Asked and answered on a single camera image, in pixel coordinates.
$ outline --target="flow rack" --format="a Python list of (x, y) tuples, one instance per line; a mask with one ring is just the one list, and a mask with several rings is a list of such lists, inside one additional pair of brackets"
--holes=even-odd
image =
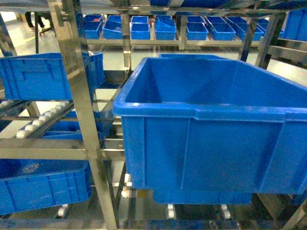
[[(187, 15), (242, 16), (248, 19), (244, 42), (230, 41), (240, 46), (238, 60), (246, 61), (257, 20), (269, 17), (267, 32), (259, 44), (256, 65), (266, 69), (271, 58), (306, 68), (307, 43), (278, 39), (286, 12), (307, 7), (302, 0), (230, 0), (215, 8), (181, 7), (183, 0), (170, 0), (167, 6), (151, 6), (135, 0), (105, 0), (91, 4), (78, 0), (48, 0), (19, 2), (0, 1), (0, 9), (7, 11), (50, 11), (65, 71), (72, 94), (72, 102), (61, 113), (42, 124), (32, 138), (0, 139), (1, 159), (50, 159), (88, 160), (94, 179), (92, 198), (85, 203), (53, 207), (43, 210), (13, 213), (0, 217), (3, 229), (220, 229), (220, 230), (305, 230), (307, 200), (300, 206), (289, 203), (289, 195), (254, 195), (247, 206), (189, 206), (158, 205), (152, 200), (151, 191), (135, 190), (126, 174), (120, 119), (112, 114), (112, 102), (131, 74), (132, 45), (178, 46), (229, 46), (229, 41), (187, 41)], [(84, 28), (77, 27), (82, 13), (121, 13), (122, 40), (86, 40), (79, 37)], [(177, 15), (180, 28), (177, 40), (131, 40), (131, 15)], [(0, 17), (0, 48), (5, 57), (17, 53)], [(89, 44), (123, 46), (124, 70), (105, 71), (108, 86), (116, 90), (111, 100), (95, 99), (92, 104), (87, 87), (82, 52), (88, 52)], [(112, 136), (99, 141), (93, 108), (96, 103), (107, 102), (103, 111), (108, 116), (103, 121), (113, 122)], [(17, 116), (27, 109), (29, 117)], [(65, 118), (71, 109), (77, 118)], [(14, 101), (0, 108), (0, 127), (13, 120), (35, 120), (39, 116), (35, 102)], [(82, 140), (36, 139), (47, 132), (55, 122), (66, 119), (78, 121)]]

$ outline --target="blue plastic crate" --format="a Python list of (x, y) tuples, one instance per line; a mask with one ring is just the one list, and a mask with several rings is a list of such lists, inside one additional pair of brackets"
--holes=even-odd
[(112, 21), (112, 22), (117, 22), (117, 23), (121, 23), (121, 16), (120, 15), (110, 15), (107, 18), (108, 21)]
[(113, 112), (122, 119), (135, 188), (307, 188), (307, 88), (261, 68), (228, 59), (145, 58)]
[[(66, 117), (77, 117), (75, 111), (71, 111)], [(98, 112), (94, 112), (95, 118), (104, 117)], [(98, 137), (104, 140), (110, 132), (112, 124), (110, 122), (96, 122)], [(82, 139), (79, 122), (77, 121), (60, 121), (57, 122), (42, 139)]]
[(241, 23), (247, 23), (246, 20), (244, 20), (241, 17), (226, 17), (225, 18), (226, 22), (229, 23), (232, 27), (235, 26), (235, 24), (241, 24)]
[(153, 200), (159, 204), (178, 205), (248, 205), (251, 193), (154, 190)]
[(105, 39), (122, 39), (123, 32), (121, 29), (121, 23), (107, 21), (103, 26)]
[(206, 20), (209, 23), (226, 23), (226, 21), (222, 17), (206, 17)]
[[(235, 24), (233, 29), (236, 32), (236, 35), (243, 41), (245, 38), (245, 31), (248, 29), (248, 25), (246, 23)], [(264, 32), (256, 27), (253, 41), (260, 41), (261, 37), (264, 35)]]
[(307, 9), (289, 12), (283, 37), (285, 39), (307, 41)]
[(188, 23), (206, 23), (201, 16), (188, 16)]
[(155, 24), (156, 40), (175, 40), (176, 25), (172, 19), (159, 18)]
[[(263, 35), (265, 34), (267, 27), (268, 27), (267, 23), (258, 23), (258, 28), (263, 31)], [(283, 38), (283, 35), (284, 35), (284, 30), (281, 30), (278, 37)]]
[[(230, 0), (185, 0), (181, 4), (182, 7), (202, 7), (202, 8), (215, 8), (228, 3)], [(169, 0), (150, 0), (152, 6), (167, 6)]]
[(99, 39), (102, 32), (102, 22), (84, 22), (86, 39)]
[(104, 22), (104, 18), (100, 14), (91, 14), (91, 15), (86, 15), (83, 18), (84, 22)]
[[(84, 59), (92, 98), (95, 89), (105, 82), (102, 61), (103, 53)], [(6, 99), (72, 100), (61, 53), (0, 58), (0, 76)]]
[(91, 196), (88, 161), (0, 160), (0, 214), (83, 202)]
[(269, 21), (264, 19), (264, 18), (261, 18), (261, 19), (258, 19), (258, 23), (265, 23), (265, 24), (268, 24)]
[(227, 23), (208, 23), (214, 40), (232, 41), (236, 35), (233, 28)]
[(132, 16), (132, 23), (148, 23), (148, 16)]
[(148, 23), (132, 23), (131, 38), (134, 40), (149, 40), (150, 30)]
[(188, 23), (187, 38), (188, 40), (206, 40), (208, 30), (204, 23)]

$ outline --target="shelving unit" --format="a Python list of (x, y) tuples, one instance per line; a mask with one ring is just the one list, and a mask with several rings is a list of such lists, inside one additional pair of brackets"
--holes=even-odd
[[(125, 156), (123, 139), (114, 135), (103, 143), (99, 142), (93, 115), (89, 89), (87, 87), (82, 52), (88, 52), (88, 45), (118, 45), (123, 46), (124, 71), (105, 71), (106, 81), (116, 93), (103, 112), (108, 116), (103, 121), (119, 120), (112, 114), (112, 102), (131, 74), (131, 46), (132, 45), (159, 45), (178, 46), (183, 50), (185, 46), (240, 46), (239, 60), (246, 61), (251, 46), (257, 19), (270, 17), (267, 33), (260, 42), (260, 52), (256, 65), (266, 69), (270, 58), (285, 61), (293, 59), (296, 65), (304, 67), (307, 60), (306, 44), (278, 39), (286, 11), (303, 8), (307, 3), (285, 4), (298, 2), (285, 0), (232, 0), (227, 4), (214, 9), (183, 8), (182, 0), (171, 0), (167, 7), (154, 7), (148, 5), (130, 5), (128, 1), (111, 0), (110, 6), (84, 6), (81, 9), (78, 0), (48, 0), (48, 6), (29, 4), (0, 3), (0, 7), (16, 8), (32, 11), (50, 10), (57, 33), (60, 51), (64, 60), (73, 101), (68, 110), (75, 108), (80, 124), (83, 140), (50, 140), (50, 139), (0, 139), (0, 158), (2, 159), (60, 159), (60, 160), (88, 160), (91, 165), (95, 192), (89, 203), (72, 205), (63, 219), (54, 219), (54, 213), (43, 214), (13, 214), (2, 216), (1, 228), (17, 229), (306, 229), (306, 203), (298, 209), (289, 207), (287, 199), (277, 195), (255, 196), (253, 204), (244, 207), (229, 206), (231, 219), (225, 219), (220, 206), (199, 206), (197, 210), (191, 206), (158, 205), (150, 198), (150, 191), (136, 191), (128, 185), (125, 178)], [(120, 12), (122, 15), (123, 40), (86, 40), (79, 38), (78, 29), (84, 30), (82, 24), (77, 25), (76, 17), (82, 15), (82, 10), (91, 13)], [(130, 15), (167, 14), (175, 15), (177, 12), (193, 13), (203, 16), (242, 16), (248, 17), (248, 30), (246, 39), (241, 41), (187, 41), (187, 17), (177, 17), (180, 28), (178, 40), (131, 40)], [(16, 51), (9, 37), (3, 19), (0, 17), (0, 48), (5, 57), (16, 56)], [(28, 108), (30, 117), (16, 117), (14, 111)], [(0, 109), (1, 122), (12, 120), (31, 120), (39, 115), (34, 102), (14, 102), (10, 106)], [(41, 126), (36, 132), (44, 133), (64, 114), (54, 117), (49, 123)], [(113, 128), (120, 132), (120, 125)]]

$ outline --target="floor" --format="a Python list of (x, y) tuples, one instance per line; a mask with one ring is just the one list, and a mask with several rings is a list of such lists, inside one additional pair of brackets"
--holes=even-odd
[[(28, 31), (28, 27), (26, 23), (17, 23), (17, 24), (11, 24), (8, 26), (8, 30), (10, 33), (10, 36), (12, 38), (13, 44), (16, 48), (18, 55), (28, 55), (28, 54), (34, 54), (35, 53), (35, 37), (34, 33)], [(112, 46), (90, 46), (89, 49), (91, 51), (101, 51), (104, 52), (104, 69), (105, 70), (121, 70), (123, 69), (124, 62), (123, 62), (123, 54), (122, 54), (122, 48), (120, 47), (112, 47)], [(56, 37), (54, 36), (53, 32), (48, 32), (43, 37), (39, 39), (39, 50), (40, 53), (46, 53), (46, 52), (59, 52), (59, 45), (56, 40)], [(229, 58), (229, 59), (237, 59), (239, 52), (239, 48), (228, 48), (228, 47), (190, 47), (185, 51), (181, 51), (180, 53), (189, 53), (189, 54), (213, 54), (213, 55), (219, 55), (221, 57)], [(132, 48), (132, 69), (134, 69), (138, 63), (145, 57), (157, 57), (160, 53), (178, 53), (177, 49), (169, 48), (169, 47), (137, 47), (134, 46)], [(250, 55), (248, 57), (248, 63), (255, 64), (256, 58), (257, 58), (257, 49), (253, 48), (250, 52)], [(269, 64), (268, 71), (271, 71), (275, 74), (281, 75), (285, 78), (289, 78), (293, 81), (296, 81), (300, 84), (303, 84), (307, 86), (307, 70), (300, 69), (288, 64), (284, 64), (275, 60), (272, 60)], [(97, 97), (99, 99), (109, 99), (112, 97), (112, 94), (114, 93), (113, 90), (97, 90)], [(57, 104), (57, 102), (37, 102), (37, 105), (40, 109), (40, 113), (43, 113), (50, 108), (54, 107)], [(102, 103), (99, 105), (100, 109), (103, 108), (105, 104)], [(22, 121), (15, 121), (12, 122), (6, 129), (4, 129), (0, 133), (0, 138), (10, 138), (13, 137), (16, 132), (27, 122)], [(150, 199), (138, 199), (137, 201), (138, 205), (134, 204), (134, 206), (140, 208), (134, 213), (134, 219), (144, 219), (144, 217), (154, 217), (155, 219), (164, 218), (163, 215), (165, 214), (165, 206), (160, 206), (157, 204), (151, 203), (152, 200)], [(128, 205), (127, 203), (131, 203), (131, 200), (129, 199), (123, 199), (121, 201), (121, 205), (125, 206)], [(73, 208), (77, 210), (78, 216), (84, 215), (81, 211), (84, 207), (93, 206), (91, 204), (91, 201), (89, 201), (86, 204), (83, 205), (74, 205)], [(15, 218), (50, 218), (53, 216), (56, 212), (56, 209), (54, 208), (48, 208), (44, 211), (38, 210), (35, 212), (26, 212), (23, 213), (21, 216), (19, 214), (15, 215)], [(89, 214), (90, 216), (101, 216), (100, 213), (100, 207), (96, 207), (95, 209), (92, 209), (92, 214)], [(75, 212), (70, 212), (69, 215), (71, 215), (71, 218), (77, 218), (77, 216), (74, 216)], [(119, 216), (120, 219), (127, 219), (128, 215), (131, 215), (129, 212), (120, 212)]]

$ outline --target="person's leg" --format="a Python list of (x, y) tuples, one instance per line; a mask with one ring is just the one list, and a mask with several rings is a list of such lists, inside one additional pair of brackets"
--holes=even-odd
[(42, 17), (41, 16), (37, 16), (37, 21), (38, 21), (38, 24), (39, 24), (39, 26), (40, 26), (40, 28), (44, 28), (45, 27), (45, 25), (44, 25), (44, 23), (43, 23), (43, 21), (42, 21)]
[(24, 15), (25, 15), (25, 19), (27, 20), (28, 26), (30, 28), (33, 28), (34, 26), (31, 21), (31, 12), (26, 12)]

